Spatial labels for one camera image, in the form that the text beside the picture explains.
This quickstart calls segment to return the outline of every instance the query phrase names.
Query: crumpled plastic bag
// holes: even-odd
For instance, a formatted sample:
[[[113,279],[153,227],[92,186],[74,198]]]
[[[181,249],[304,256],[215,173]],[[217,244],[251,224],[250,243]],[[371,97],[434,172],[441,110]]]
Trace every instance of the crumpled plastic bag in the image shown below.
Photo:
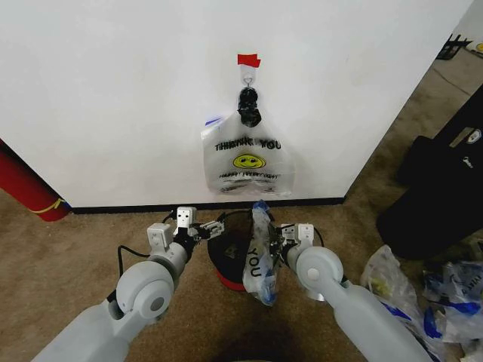
[[[435,314],[444,342],[483,339],[483,262],[449,262],[424,281],[423,295],[444,312]]]
[[[369,289],[392,315],[416,337],[434,361],[445,360],[441,334],[432,325],[431,315],[423,315],[417,304],[416,290],[399,268],[391,248],[382,246],[368,260],[361,285]]]
[[[277,267],[269,252],[268,209],[265,202],[258,201],[252,210],[254,231],[243,271],[243,286],[264,305],[272,306],[277,298]]]
[[[462,343],[461,347],[465,352],[465,357],[461,362],[482,362],[483,361],[483,340],[478,339],[467,343]]]

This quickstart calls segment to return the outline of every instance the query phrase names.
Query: red tape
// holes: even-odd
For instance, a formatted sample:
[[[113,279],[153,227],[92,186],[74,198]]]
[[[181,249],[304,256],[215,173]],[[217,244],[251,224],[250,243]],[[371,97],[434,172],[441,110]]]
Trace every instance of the red tape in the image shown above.
[[[261,60],[258,59],[258,54],[239,54],[238,55],[238,65],[244,64],[246,66],[253,66],[258,68],[260,66]]]

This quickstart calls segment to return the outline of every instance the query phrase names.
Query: black baseboard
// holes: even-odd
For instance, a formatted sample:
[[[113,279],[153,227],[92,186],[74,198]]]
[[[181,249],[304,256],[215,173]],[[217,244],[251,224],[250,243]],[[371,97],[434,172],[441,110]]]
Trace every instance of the black baseboard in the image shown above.
[[[297,200],[266,201],[270,207],[277,206],[318,206],[342,204],[346,198],[299,198]],[[253,201],[217,202],[208,204],[171,204],[171,205],[143,205],[143,206],[100,206],[100,207],[73,207],[72,212],[81,213],[152,213],[171,211],[179,206],[194,206],[198,210],[219,209],[248,209]]]

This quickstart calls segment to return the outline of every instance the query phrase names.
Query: yellow stripe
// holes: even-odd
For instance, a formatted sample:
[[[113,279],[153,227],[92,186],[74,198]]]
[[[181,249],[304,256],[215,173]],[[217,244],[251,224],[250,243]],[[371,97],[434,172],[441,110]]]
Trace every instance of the yellow stripe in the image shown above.
[[[40,211],[30,210],[30,211],[32,211],[33,213],[46,213],[49,210],[57,209],[61,202],[66,202],[66,201],[63,200],[62,198],[58,198],[57,201],[55,201],[51,206],[46,207],[44,210],[40,210]]]

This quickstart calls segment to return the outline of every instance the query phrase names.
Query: red pole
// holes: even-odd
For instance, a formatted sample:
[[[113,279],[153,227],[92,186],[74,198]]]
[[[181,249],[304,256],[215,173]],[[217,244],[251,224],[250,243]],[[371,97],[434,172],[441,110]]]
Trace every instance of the red pole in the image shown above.
[[[0,187],[45,221],[62,219],[69,206],[0,140]]]

